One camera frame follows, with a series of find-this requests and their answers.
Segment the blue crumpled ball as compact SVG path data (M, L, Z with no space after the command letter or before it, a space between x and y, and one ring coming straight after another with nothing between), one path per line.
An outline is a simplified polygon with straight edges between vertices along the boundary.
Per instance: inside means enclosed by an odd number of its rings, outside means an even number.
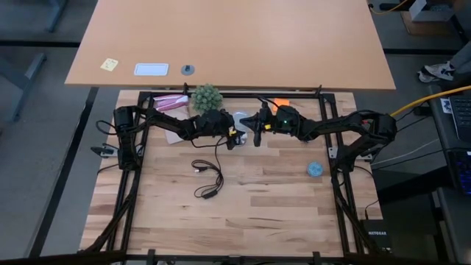
M321 163L311 162L308 164L307 173L310 177L320 177L324 172L324 167Z

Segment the white rectangular card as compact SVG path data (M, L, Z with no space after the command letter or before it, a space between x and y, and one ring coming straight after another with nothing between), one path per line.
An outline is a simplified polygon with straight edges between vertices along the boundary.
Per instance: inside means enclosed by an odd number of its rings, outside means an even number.
M134 75L139 77L164 77L168 72L168 63L137 63Z

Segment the keyboard with blue backlight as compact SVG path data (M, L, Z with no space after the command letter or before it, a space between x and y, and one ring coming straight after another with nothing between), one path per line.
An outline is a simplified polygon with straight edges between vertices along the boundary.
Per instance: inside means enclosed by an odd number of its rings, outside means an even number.
M471 197L471 151L449 151L447 157L455 189Z

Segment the pink and white packet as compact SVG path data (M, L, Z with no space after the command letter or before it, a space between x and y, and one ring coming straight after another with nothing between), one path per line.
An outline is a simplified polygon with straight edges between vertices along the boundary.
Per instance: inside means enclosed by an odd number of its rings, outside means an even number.
M189 104L189 98L182 94L171 94L167 96L154 97L154 108L157 111L163 112L172 110Z

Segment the cardboard box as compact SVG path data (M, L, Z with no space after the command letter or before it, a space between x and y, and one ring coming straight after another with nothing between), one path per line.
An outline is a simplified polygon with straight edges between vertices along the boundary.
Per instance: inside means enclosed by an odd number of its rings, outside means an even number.
M449 36L456 0L414 0L401 11L406 31L413 36Z

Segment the light brown desk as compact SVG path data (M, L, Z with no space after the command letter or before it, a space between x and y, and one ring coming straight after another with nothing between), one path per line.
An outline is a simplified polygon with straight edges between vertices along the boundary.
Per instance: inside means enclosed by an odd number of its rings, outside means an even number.
M113 71L100 69L105 59ZM168 63L164 77L137 63ZM190 76L181 74L193 65ZM98 0L68 85L392 90L366 0Z

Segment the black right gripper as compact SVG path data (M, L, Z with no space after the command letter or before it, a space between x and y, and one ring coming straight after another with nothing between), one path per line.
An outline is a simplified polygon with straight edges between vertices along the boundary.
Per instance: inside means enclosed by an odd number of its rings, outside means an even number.
M274 114L267 102L252 116L240 118L241 123L254 130L254 145L259 147L263 133L285 134L302 140L300 113L290 106L281 106Z

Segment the white reflector lightbulb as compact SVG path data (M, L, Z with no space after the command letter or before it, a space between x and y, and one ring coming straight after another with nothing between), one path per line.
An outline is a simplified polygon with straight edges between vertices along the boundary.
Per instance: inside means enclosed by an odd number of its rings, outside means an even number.
M248 118L248 114L245 113L245 112L236 112L233 114L233 120L234 120L234 123L235 123L235 128L237 130L240 130L240 131L243 131L243 132L248 132L249 131L249 128L246 127L245 125L243 125L241 123L241 120L242 119L245 119L245 118Z

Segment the tan cardboard sheet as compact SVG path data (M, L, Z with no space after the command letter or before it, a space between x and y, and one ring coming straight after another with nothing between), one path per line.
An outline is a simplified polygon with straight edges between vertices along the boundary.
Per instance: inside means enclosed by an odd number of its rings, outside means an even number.
M171 110L165 110L164 113L166 115L169 115L173 118L179 119L179 120L184 120L188 119L190 117L190 113L188 112L188 108L186 106L171 109ZM168 144L175 144L183 141L178 134L175 132L166 130L165 131L165 136Z

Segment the black Netgear network switch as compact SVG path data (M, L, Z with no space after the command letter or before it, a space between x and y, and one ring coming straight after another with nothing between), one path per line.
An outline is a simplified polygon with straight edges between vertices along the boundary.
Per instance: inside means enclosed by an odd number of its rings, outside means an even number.
M392 253L392 243L386 228L386 223L382 219L364 219L361 220L361 224L369 238L373 240L379 248Z

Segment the person's leg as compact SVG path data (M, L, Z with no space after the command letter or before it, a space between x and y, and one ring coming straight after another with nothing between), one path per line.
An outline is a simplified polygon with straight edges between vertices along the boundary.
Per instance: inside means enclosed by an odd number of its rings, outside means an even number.
M471 40L450 59L450 65L454 74L471 73Z

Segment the black keyboard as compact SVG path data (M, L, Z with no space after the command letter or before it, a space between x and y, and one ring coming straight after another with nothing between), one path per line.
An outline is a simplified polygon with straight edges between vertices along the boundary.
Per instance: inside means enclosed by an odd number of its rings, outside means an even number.
M458 138L471 143L471 96L451 96L449 100Z

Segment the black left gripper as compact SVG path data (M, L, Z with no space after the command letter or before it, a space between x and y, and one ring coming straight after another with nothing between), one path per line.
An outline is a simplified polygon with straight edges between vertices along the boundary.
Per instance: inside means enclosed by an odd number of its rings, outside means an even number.
M229 150L241 144L241 131L235 127L233 116L226 110L209 110L196 117L195 138L203 136L224 136Z

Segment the artificial succulent in woven pot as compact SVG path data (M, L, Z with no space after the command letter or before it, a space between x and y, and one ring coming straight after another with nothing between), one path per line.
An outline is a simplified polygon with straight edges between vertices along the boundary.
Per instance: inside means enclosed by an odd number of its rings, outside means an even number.
M209 110L220 110L222 108L223 96L219 89L211 84L199 85L191 94L191 104L197 113L203 114Z

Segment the orange sticky note pad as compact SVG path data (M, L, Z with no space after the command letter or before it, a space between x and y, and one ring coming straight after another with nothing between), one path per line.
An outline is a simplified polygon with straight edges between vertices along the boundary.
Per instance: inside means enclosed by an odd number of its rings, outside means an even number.
M277 112L277 109L281 106L289 106L290 101L288 99L275 98L273 99L272 111Z

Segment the black aluminium table frame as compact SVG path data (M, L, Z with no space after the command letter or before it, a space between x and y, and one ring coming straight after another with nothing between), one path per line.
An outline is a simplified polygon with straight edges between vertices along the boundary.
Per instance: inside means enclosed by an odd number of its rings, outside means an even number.
M160 91L122 91L116 108L154 108ZM224 91L222 108L233 115L257 113L273 93ZM322 121L358 111L351 93L285 93L302 116ZM302 142L285 134L262 134L229 150L223 136L168 144L165 129L135 136L141 168L118 167L118 137L111 121L98 121L116 149L117 167L96 181L82 252L98 262L127 260L352 263L383 251L358 220L357 209L376 195L367 172L334 169L339 147L356 132L321 135ZM308 164L324 172L310 177Z

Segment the person's shoe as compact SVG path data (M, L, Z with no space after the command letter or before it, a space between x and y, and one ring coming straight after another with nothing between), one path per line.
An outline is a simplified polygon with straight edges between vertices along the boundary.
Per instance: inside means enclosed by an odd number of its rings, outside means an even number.
M451 65L450 61L440 63L432 66L423 66L418 72L420 82L429 83L435 81L453 81L455 68Z

